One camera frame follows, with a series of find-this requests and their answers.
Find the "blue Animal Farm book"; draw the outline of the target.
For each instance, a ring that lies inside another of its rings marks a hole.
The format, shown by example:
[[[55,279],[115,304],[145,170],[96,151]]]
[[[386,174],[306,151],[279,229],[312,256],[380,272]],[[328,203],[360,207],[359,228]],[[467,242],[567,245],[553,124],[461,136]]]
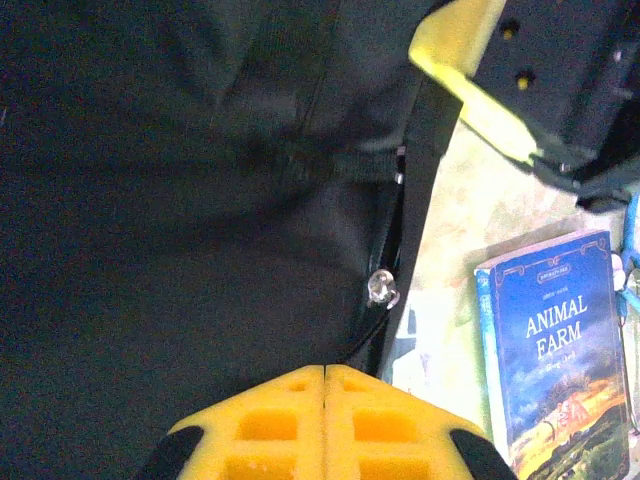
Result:
[[[493,442],[518,480],[630,469],[610,235],[579,230],[475,268]]]

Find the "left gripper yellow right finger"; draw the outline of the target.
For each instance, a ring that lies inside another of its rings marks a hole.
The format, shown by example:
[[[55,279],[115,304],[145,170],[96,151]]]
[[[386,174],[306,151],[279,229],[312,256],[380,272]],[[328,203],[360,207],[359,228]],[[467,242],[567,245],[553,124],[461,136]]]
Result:
[[[481,428],[343,365],[325,369],[326,480],[516,480]]]

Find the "black fabric backpack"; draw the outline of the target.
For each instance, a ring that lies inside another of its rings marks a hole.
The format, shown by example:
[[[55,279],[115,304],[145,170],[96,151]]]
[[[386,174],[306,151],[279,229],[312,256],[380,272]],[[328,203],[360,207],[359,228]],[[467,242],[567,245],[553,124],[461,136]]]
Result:
[[[451,0],[0,0],[0,367],[375,371],[459,106]]]

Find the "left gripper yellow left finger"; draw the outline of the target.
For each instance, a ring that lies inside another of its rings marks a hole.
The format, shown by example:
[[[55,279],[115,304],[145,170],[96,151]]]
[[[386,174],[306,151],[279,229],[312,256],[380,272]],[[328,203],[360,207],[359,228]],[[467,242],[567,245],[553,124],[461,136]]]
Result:
[[[323,480],[324,381],[306,366],[187,416],[139,480]]]

